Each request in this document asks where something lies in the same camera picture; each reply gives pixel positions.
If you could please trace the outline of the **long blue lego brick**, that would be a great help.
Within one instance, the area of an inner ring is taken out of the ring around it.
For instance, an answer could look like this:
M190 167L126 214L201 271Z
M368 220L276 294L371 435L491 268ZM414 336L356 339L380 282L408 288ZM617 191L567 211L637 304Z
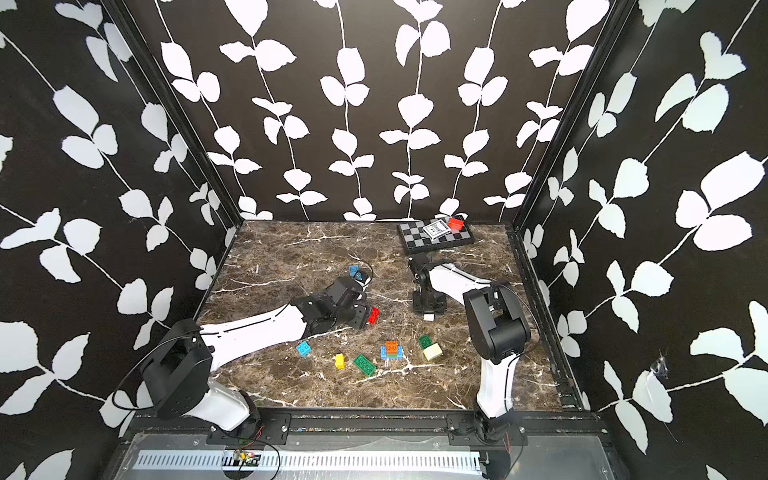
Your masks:
M382 347L380 349L380 358L384 360L394 360L394 359L402 359L403 358L403 349L398 348L397 352L394 354L388 353L385 347Z

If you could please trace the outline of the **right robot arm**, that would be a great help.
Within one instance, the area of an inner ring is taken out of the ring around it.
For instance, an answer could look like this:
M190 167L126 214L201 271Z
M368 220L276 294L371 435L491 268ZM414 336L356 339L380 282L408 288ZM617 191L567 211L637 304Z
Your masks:
M507 415L513 410L516 367L532 338L511 285L476 277L425 253L410 256L408 263L418 284L412 294L416 314L442 314L449 298L465 308L470 340L482 358L477 405L488 420Z

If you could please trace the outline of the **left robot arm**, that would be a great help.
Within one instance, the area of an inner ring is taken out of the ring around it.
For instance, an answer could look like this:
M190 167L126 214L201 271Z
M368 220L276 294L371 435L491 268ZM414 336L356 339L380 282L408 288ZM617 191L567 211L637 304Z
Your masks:
M233 437L258 434L262 420L250 396L211 378L218 368L275 345L305 340L341 325L362 329L378 310L367 302L372 273L356 266L323 290L242 320L173 325L138 371L157 418L192 417Z

